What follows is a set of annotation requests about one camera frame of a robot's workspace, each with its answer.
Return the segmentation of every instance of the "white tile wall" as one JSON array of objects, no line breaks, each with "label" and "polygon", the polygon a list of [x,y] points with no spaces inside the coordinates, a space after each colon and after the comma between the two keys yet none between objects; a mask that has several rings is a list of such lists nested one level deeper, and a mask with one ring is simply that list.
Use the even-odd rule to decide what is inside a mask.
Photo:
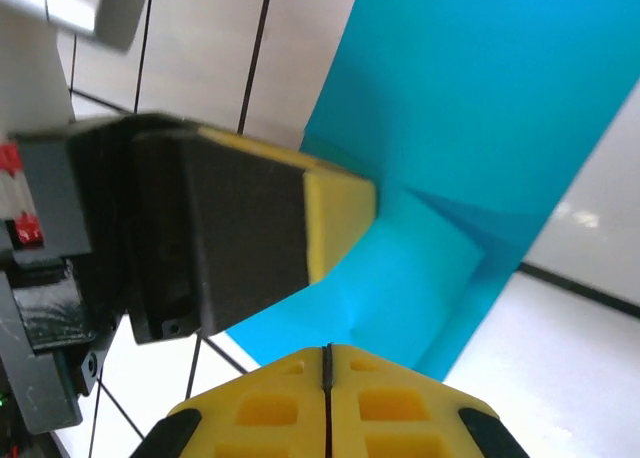
[{"label": "white tile wall", "polygon": [[60,66],[56,30],[2,6],[0,42],[0,136],[67,123],[71,100]]},{"label": "white tile wall", "polygon": [[353,1],[270,1],[246,134],[300,145]]},{"label": "white tile wall", "polygon": [[146,5],[128,53],[112,51],[78,38],[73,87],[102,100],[133,110]]},{"label": "white tile wall", "polygon": [[263,0],[153,0],[141,109],[236,129]]},{"label": "white tile wall", "polygon": [[640,321],[516,274],[446,379],[532,458],[634,458]]},{"label": "white tile wall", "polygon": [[640,305],[640,86],[576,177],[527,261]]},{"label": "white tile wall", "polygon": [[118,114],[111,108],[101,106],[95,101],[86,100],[78,95],[71,96],[71,104],[77,120],[95,116],[117,116]]}]

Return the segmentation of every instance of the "blue paper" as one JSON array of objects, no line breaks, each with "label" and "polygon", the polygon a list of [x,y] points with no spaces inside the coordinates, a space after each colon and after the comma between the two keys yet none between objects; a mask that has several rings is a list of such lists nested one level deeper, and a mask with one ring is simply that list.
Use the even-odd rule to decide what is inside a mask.
[{"label": "blue paper", "polygon": [[262,363],[340,341],[443,378],[634,85],[638,3],[356,0],[303,150],[373,179],[381,216],[231,335]]}]

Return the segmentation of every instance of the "white surface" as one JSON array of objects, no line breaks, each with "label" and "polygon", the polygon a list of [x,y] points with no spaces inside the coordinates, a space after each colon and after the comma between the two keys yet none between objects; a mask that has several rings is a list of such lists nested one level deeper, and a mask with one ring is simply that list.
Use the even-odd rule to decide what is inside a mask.
[{"label": "white surface", "polygon": [[56,31],[0,6],[0,141],[16,130],[65,124],[71,100]]},{"label": "white surface", "polygon": [[71,103],[77,120],[94,116],[118,116],[111,108],[99,105],[93,101],[85,100],[78,95],[72,95]]},{"label": "white surface", "polygon": [[184,401],[195,337],[137,345],[125,316],[104,364],[102,380],[143,434]]},{"label": "white surface", "polygon": [[236,129],[262,0],[153,0],[142,109]]},{"label": "white surface", "polygon": [[354,0],[271,0],[245,133],[297,148]]},{"label": "white surface", "polygon": [[191,396],[196,396],[240,376],[229,363],[202,342]]},{"label": "white surface", "polygon": [[640,86],[576,177],[527,261],[640,305]]},{"label": "white surface", "polygon": [[[140,444],[140,437],[106,393],[100,394],[96,434],[91,458],[125,458]],[[71,458],[88,455],[72,455]]]},{"label": "white surface", "polygon": [[222,348],[222,350],[236,360],[240,366],[243,366],[245,370],[253,371],[260,368],[258,362],[249,356],[246,351],[240,348],[240,346],[227,333],[218,333],[211,337],[211,341]]},{"label": "white surface", "polygon": [[637,458],[640,321],[516,274],[445,382],[532,458]]},{"label": "white surface", "polygon": [[72,428],[64,428],[56,433],[60,442],[69,453],[71,458],[86,458],[89,456],[89,445],[91,443],[91,428],[93,427],[93,416],[96,409],[96,397],[98,394],[98,385],[93,387],[91,395],[81,397],[78,400],[80,411],[82,412],[82,423]]}]

